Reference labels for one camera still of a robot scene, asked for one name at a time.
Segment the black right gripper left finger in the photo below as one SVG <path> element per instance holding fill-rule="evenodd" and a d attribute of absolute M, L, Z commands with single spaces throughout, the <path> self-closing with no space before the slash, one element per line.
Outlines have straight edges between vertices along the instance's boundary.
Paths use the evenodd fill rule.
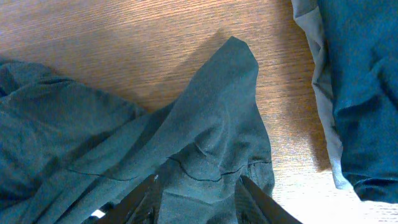
<path fill-rule="evenodd" d="M 159 176 L 152 174 L 96 224 L 157 224 L 161 200 Z"/>

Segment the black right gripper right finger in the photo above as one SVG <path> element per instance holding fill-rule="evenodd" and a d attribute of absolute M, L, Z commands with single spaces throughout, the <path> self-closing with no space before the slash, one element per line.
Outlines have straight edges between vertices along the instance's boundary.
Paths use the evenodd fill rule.
<path fill-rule="evenodd" d="M 234 203 L 239 224 L 302 224 L 245 175 L 236 182 Z"/>

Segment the dark green t-shirt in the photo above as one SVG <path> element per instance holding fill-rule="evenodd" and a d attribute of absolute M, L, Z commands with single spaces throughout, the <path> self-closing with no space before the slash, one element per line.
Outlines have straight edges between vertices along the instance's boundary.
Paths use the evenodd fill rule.
<path fill-rule="evenodd" d="M 148 113 L 41 64 L 1 60 L 1 222 L 82 223 L 155 174 L 161 223 L 235 223 L 241 175 L 274 188 L 257 74 L 232 37 Z"/>

